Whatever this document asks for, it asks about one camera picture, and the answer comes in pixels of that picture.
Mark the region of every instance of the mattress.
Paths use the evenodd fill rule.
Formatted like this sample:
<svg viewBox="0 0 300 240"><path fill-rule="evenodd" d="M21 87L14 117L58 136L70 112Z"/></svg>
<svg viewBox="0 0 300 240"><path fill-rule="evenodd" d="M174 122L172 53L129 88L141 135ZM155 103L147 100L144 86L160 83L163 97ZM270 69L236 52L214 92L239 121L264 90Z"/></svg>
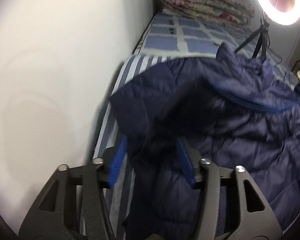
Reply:
<svg viewBox="0 0 300 240"><path fill-rule="evenodd" d="M112 94L134 76L157 63L178 57L215 57L222 42L226 42L235 50L250 34L249 29L232 29L193 19L157 14L146 29L134 54L123 64ZM251 57L256 43L257 40L254 40L240 53ZM274 66L274 77L293 89L298 79L281 62L281 57L268 50L267 58ZM118 124L108 103L93 158L102 157L104 150L114 145L117 133ZM126 156L114 188L104 190L109 219L117 240L125 239L122 223L129 214L133 186L134 172Z"/></svg>

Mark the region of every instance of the blue gripper pad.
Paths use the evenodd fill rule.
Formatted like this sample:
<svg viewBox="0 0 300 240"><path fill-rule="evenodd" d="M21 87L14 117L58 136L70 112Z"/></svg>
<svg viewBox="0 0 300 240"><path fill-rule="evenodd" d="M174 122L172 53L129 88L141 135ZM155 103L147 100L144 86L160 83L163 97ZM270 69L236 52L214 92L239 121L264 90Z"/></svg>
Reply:
<svg viewBox="0 0 300 240"><path fill-rule="evenodd" d="M118 147L117 152L115 153L112 163L109 166L109 179L108 179L109 188L112 188L118 180L124 155L127 152L127 141L128 141L127 137L124 136Z"/></svg>
<svg viewBox="0 0 300 240"><path fill-rule="evenodd" d="M180 161L181 169L183 171L184 176L186 177L186 181L190 184L191 187L194 186L194 168L192 166L190 157L186 151L185 146L183 145L181 138L177 138L176 142L177 146L177 154Z"/></svg>

